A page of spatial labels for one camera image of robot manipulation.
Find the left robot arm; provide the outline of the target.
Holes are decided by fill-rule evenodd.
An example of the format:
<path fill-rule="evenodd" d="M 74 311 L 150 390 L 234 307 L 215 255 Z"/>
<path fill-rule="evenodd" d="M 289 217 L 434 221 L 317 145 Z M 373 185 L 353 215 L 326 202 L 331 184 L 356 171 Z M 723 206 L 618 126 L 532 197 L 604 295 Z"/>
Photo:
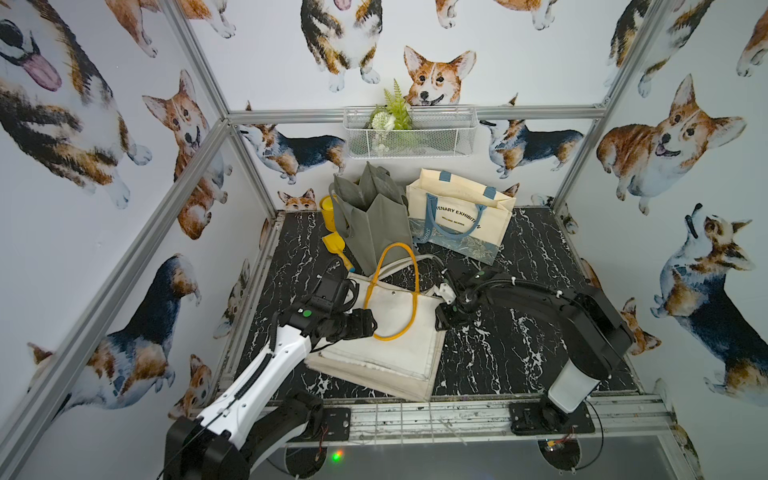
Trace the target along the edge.
<path fill-rule="evenodd" d="M 371 337 L 369 309 L 356 307 L 359 284 L 332 274 L 289 307 L 273 314 L 268 342 L 242 374 L 195 419 L 176 420 L 166 435 L 161 479 L 247 479 L 288 441 L 314 437 L 322 402 L 294 392 L 270 413 L 263 410 L 287 376 L 318 344 Z"/>

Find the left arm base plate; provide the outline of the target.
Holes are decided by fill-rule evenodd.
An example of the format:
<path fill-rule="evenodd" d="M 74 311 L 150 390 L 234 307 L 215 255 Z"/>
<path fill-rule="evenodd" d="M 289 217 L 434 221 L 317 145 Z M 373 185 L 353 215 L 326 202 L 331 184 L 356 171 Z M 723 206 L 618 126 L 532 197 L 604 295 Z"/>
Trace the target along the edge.
<path fill-rule="evenodd" d="M 298 436 L 299 442 L 327 443 L 347 441 L 350 437 L 351 409 L 345 407 L 322 407 L 310 414 L 305 431 Z"/>

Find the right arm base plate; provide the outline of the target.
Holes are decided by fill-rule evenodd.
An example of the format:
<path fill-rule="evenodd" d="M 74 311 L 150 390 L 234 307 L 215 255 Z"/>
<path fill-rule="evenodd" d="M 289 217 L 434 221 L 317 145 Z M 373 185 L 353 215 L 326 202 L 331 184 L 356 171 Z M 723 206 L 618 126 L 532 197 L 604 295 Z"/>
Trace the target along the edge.
<path fill-rule="evenodd" d="M 518 436 L 585 434 L 596 431 L 585 402 L 564 413 L 548 398 L 508 405 L 510 430 Z"/>

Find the cream canvas bag with print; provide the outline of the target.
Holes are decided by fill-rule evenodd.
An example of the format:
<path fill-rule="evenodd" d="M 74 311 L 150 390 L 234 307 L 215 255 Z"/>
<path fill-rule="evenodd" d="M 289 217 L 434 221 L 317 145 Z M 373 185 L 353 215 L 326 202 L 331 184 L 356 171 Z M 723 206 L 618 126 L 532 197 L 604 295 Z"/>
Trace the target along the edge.
<path fill-rule="evenodd" d="M 435 311 L 444 302 L 443 287 L 419 295 L 415 319 L 412 292 L 387 283 L 387 277 L 411 266 L 401 259 L 382 269 L 367 306 L 377 322 L 376 332 L 392 336 L 340 341 L 310 354 L 307 368 L 404 400 L 427 402 L 433 392 L 446 333 L 436 329 Z"/>

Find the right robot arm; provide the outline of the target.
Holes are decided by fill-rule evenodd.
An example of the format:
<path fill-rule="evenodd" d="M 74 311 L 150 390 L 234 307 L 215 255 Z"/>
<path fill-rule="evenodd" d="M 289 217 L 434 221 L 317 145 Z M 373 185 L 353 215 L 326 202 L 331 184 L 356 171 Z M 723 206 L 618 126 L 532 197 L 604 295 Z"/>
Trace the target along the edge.
<path fill-rule="evenodd" d="M 556 326 L 568 361 L 548 388 L 542 410 L 570 415 L 622 363 L 634 336 L 604 292 L 596 287 L 560 290 L 502 270 L 462 277 L 446 267 L 440 275 L 455 298 L 436 308 L 436 328 L 463 326 L 483 307 L 513 310 Z"/>

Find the white bag with yellow handles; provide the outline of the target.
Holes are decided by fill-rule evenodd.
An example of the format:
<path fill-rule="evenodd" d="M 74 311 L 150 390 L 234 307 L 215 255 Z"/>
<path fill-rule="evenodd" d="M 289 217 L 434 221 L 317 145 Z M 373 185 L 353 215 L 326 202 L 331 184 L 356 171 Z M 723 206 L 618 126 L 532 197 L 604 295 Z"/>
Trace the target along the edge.
<path fill-rule="evenodd" d="M 309 368 L 379 389 L 383 383 L 425 382 L 434 370 L 440 335 L 435 308 L 443 302 L 434 289 L 404 289 L 385 282 L 390 269 L 378 277 L 350 273 L 360 285 L 356 308 L 370 309 L 378 324 L 374 335 L 340 341 L 311 354 Z"/>

